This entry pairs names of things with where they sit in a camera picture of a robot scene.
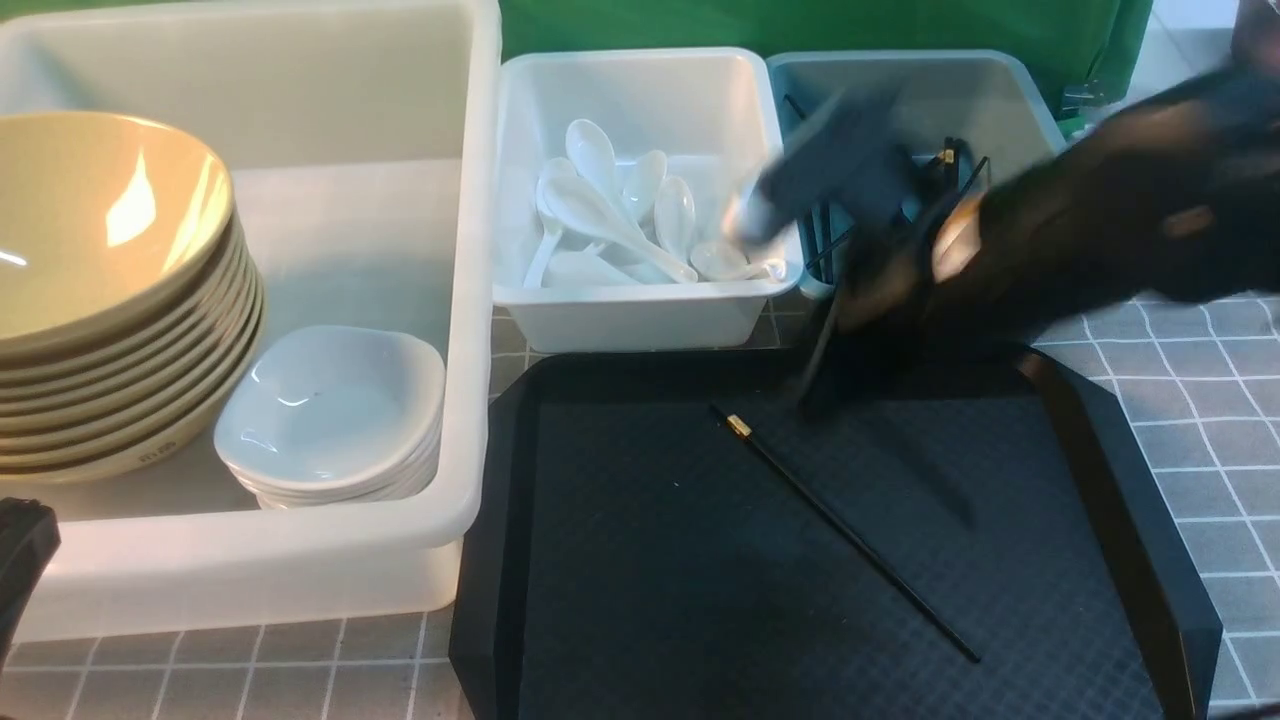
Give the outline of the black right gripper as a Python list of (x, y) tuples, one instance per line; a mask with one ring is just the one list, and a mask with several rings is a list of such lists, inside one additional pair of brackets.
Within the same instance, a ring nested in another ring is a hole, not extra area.
[(833, 351), (984, 351), (1041, 334), (1041, 165), (847, 255), (829, 302)]

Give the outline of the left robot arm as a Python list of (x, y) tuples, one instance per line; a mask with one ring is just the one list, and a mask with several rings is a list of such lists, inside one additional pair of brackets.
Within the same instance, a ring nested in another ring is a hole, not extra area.
[(1, 661), (29, 597), (61, 538), (54, 510), (36, 500), (1, 500)]

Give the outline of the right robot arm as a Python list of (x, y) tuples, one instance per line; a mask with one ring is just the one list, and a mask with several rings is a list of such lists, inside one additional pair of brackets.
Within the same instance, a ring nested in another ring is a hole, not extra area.
[(1155, 293), (1277, 292), (1277, 68), (1228, 64), (1108, 117), (954, 204), (904, 250), (850, 263), (828, 327), (906, 346), (1029, 340)]

